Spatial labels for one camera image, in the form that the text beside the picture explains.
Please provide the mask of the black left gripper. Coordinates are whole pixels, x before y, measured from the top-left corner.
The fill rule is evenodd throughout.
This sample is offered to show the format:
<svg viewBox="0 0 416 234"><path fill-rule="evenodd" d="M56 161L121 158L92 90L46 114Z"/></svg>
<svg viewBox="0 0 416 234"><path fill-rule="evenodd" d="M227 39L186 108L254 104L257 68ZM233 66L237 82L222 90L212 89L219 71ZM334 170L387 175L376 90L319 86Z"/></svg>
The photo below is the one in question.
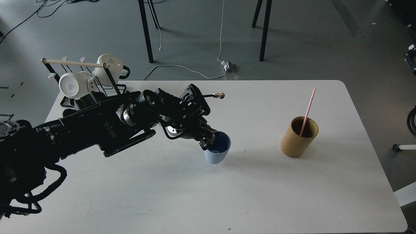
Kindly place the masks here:
<svg viewBox="0 0 416 234"><path fill-rule="evenodd" d="M172 127L171 139L183 138L199 140L202 150L212 148L216 131L212 129L204 116L210 114L210 108L200 89L190 84L180 97L176 97L158 88L156 90L157 115L164 127Z"/></svg>

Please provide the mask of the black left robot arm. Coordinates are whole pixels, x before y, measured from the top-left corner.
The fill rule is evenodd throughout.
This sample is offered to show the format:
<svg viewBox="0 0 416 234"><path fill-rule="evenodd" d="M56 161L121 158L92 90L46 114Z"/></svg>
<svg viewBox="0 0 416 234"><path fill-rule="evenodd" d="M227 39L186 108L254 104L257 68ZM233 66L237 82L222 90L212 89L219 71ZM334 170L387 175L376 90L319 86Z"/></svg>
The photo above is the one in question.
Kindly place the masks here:
<svg viewBox="0 0 416 234"><path fill-rule="evenodd" d="M106 96L91 92L76 100L78 110L31 126L26 120L2 121L0 143L1 217L41 212L39 201L65 180L58 161L98 145L110 157L155 135L160 124L168 139L194 139L203 150L219 145L219 133L205 116L210 108L190 84L180 97L162 89Z"/></svg>

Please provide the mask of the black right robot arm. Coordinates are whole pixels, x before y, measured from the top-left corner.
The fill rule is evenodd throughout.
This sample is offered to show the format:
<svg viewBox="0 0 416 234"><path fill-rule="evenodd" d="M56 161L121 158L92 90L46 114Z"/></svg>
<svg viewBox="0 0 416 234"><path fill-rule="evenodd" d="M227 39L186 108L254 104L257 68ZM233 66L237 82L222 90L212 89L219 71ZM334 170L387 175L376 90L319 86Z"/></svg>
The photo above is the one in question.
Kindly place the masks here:
<svg viewBox="0 0 416 234"><path fill-rule="evenodd" d="M416 46L415 42L409 46L409 50L404 54L404 61L406 62L407 66L409 67L412 74L416 75ZM407 127L410 133L415 137L416 136L416 125L415 125L415 117L416 117L416 106L409 112L407 116Z"/></svg>

